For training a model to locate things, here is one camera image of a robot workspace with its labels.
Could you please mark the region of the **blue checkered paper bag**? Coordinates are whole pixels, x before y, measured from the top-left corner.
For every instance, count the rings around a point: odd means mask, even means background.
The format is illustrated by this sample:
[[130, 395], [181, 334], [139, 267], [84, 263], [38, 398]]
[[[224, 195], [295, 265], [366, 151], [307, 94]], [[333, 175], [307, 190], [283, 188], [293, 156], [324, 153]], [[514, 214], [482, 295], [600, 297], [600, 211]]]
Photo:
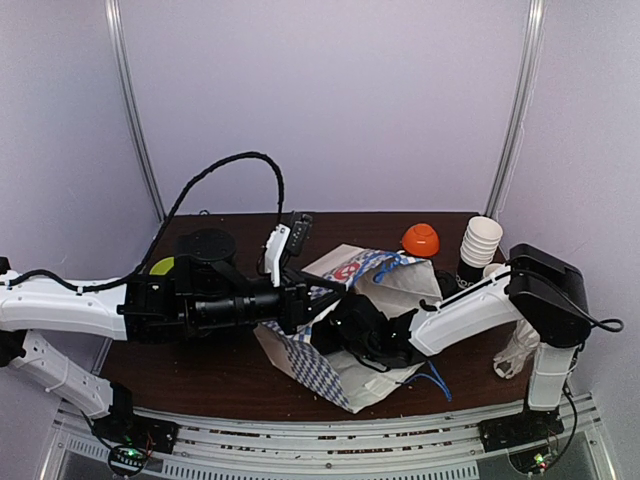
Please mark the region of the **blue checkered paper bag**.
[[356, 414], [411, 378], [423, 356], [408, 342], [412, 314], [441, 301], [431, 260], [341, 244], [305, 267], [345, 297], [287, 335], [276, 322], [254, 335], [270, 363], [317, 396]]

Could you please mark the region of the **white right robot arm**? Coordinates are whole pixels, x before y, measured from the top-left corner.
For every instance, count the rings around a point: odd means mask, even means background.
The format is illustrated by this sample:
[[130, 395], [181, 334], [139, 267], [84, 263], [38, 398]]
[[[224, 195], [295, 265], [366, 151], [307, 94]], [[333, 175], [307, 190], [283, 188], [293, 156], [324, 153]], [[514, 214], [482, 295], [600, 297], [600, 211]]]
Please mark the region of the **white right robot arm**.
[[535, 440], [551, 424], [550, 411], [578, 349], [600, 328], [619, 333], [622, 320], [599, 320], [588, 311], [582, 273], [529, 244], [508, 261], [448, 299], [387, 318], [366, 296], [349, 292], [335, 310], [312, 327], [311, 343], [323, 354], [344, 350], [381, 372], [426, 361], [448, 347], [494, 327], [522, 322], [539, 339], [527, 390], [527, 408], [513, 419], [519, 440]]

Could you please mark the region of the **black plastic cup lid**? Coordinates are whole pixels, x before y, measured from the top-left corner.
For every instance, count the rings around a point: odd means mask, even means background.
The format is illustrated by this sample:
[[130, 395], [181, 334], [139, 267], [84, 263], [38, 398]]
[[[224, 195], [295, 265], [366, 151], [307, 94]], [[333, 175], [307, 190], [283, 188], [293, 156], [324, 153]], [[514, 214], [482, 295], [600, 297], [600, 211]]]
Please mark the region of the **black plastic cup lid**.
[[452, 297], [459, 291], [455, 277], [444, 270], [435, 271], [436, 280], [439, 285], [441, 296], [444, 300]]

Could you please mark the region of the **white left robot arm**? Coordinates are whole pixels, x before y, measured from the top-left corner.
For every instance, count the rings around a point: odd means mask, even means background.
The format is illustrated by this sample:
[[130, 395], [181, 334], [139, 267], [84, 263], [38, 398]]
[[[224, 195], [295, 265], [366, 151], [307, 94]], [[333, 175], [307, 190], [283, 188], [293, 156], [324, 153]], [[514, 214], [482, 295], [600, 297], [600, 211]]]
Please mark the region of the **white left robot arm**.
[[278, 224], [263, 253], [264, 273], [248, 278], [235, 266], [235, 239], [219, 229], [178, 238], [164, 275], [133, 273], [74, 285], [36, 270], [18, 274], [1, 262], [1, 363], [25, 369], [48, 392], [76, 405], [123, 444], [144, 433], [131, 392], [84, 371], [45, 346], [39, 331], [86, 333], [142, 344], [201, 338], [218, 330], [274, 321], [291, 335], [344, 297], [344, 285], [289, 269], [312, 219], [295, 214]]

